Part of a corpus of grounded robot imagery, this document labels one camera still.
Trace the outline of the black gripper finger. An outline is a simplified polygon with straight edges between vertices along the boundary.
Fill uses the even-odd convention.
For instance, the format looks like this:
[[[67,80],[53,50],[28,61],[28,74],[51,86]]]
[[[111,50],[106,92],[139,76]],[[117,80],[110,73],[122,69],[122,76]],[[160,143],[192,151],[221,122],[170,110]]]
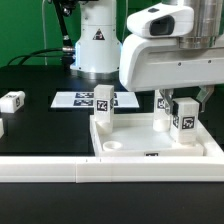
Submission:
[[[159,90],[164,102],[165,102],[165,112],[167,115],[171,115],[173,113],[173,100],[172,96],[174,93],[173,89],[160,89]]]
[[[196,100],[200,104],[200,107],[199,107],[200,112],[205,111],[206,103],[209,100],[209,98],[211,97],[211,95],[213,94],[214,90],[215,90],[214,85],[200,86],[200,91],[196,97]]]

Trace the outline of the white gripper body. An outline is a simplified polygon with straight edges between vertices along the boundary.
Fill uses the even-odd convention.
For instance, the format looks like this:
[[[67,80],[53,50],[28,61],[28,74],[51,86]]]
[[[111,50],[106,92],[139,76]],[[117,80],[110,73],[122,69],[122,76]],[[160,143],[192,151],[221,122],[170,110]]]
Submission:
[[[129,35],[121,51],[119,80],[133,92],[224,84],[224,35],[208,49],[180,49],[176,38]]]

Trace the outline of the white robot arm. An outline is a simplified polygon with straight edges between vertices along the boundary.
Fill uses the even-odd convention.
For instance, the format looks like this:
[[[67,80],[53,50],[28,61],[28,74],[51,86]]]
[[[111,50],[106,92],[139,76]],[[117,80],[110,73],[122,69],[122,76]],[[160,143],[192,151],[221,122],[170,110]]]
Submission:
[[[224,84],[224,0],[161,0],[130,15],[131,34],[121,51],[119,80],[128,91],[158,90],[174,110],[176,88],[198,86],[199,110]]]

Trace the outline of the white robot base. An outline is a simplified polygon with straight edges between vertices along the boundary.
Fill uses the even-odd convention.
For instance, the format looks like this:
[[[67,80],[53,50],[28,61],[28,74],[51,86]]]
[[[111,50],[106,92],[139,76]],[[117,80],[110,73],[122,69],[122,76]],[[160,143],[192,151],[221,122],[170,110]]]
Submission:
[[[80,2],[81,36],[71,71],[87,79],[118,77],[122,44],[117,38],[117,0]]]

